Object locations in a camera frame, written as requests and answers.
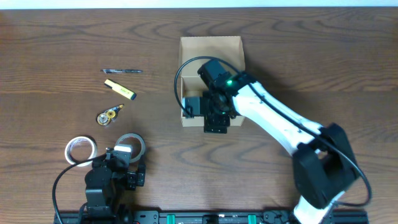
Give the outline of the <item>clear brown packing tape roll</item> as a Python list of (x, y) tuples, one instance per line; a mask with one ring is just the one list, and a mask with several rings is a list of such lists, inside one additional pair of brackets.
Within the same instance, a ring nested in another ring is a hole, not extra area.
[(140, 142), (140, 146), (141, 148), (139, 149), (139, 153), (135, 156), (135, 157), (130, 157), (129, 162), (130, 163), (134, 163), (140, 160), (141, 156), (143, 156), (146, 152), (146, 144), (145, 141), (143, 140), (143, 138), (141, 137), (141, 135), (136, 134), (136, 133), (127, 133), (122, 135), (117, 141), (116, 144), (122, 144), (122, 142), (126, 139), (129, 138), (133, 138), (133, 139), (137, 139)]

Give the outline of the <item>black yellow correction tape dispenser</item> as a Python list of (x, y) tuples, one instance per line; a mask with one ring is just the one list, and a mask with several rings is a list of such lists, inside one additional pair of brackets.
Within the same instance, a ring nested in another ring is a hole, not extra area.
[(123, 108), (124, 104), (121, 104), (100, 112), (96, 116), (96, 122), (100, 126), (109, 125), (112, 121), (114, 121), (118, 117), (120, 110)]

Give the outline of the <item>white tape roll purple print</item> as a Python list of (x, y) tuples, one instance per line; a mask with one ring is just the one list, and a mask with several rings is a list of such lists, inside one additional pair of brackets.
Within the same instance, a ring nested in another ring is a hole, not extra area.
[(90, 136), (77, 136), (65, 146), (65, 159), (71, 165), (97, 156), (96, 142)]

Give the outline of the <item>yellow highlighter marker black cap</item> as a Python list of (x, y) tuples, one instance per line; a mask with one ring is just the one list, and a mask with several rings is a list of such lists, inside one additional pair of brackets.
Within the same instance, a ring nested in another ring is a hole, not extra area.
[(115, 91), (116, 93), (119, 93), (120, 95), (124, 96), (125, 98), (128, 98), (130, 100), (134, 100), (135, 97), (137, 96), (135, 92), (133, 92), (132, 90), (110, 80), (107, 79), (104, 82), (104, 85), (107, 86), (108, 88), (112, 89), (113, 91)]

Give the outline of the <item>black pen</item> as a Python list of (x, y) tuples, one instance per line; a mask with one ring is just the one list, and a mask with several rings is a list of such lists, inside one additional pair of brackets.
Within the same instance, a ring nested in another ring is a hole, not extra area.
[(104, 68), (101, 69), (102, 72), (108, 74), (115, 74), (115, 73), (142, 73), (142, 70), (136, 69), (115, 69), (115, 68)]

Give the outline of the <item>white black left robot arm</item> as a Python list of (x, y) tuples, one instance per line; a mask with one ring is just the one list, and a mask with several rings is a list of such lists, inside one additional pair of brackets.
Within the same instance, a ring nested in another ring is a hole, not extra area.
[(145, 183), (144, 155), (136, 156), (137, 170), (129, 170), (130, 152), (112, 149), (92, 163), (92, 170), (85, 176), (85, 195), (88, 219), (121, 223), (131, 221), (132, 215), (121, 203), (125, 191), (134, 191)]

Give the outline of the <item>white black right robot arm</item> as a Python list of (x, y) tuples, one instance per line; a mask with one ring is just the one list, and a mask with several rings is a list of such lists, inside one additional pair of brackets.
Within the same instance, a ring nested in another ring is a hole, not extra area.
[(301, 197), (293, 210), (299, 223), (320, 223), (359, 178), (358, 165), (343, 128), (324, 127), (300, 116), (270, 95), (246, 72), (235, 75), (213, 59), (198, 69), (208, 87), (206, 117), (244, 116), (269, 133), (292, 157)]

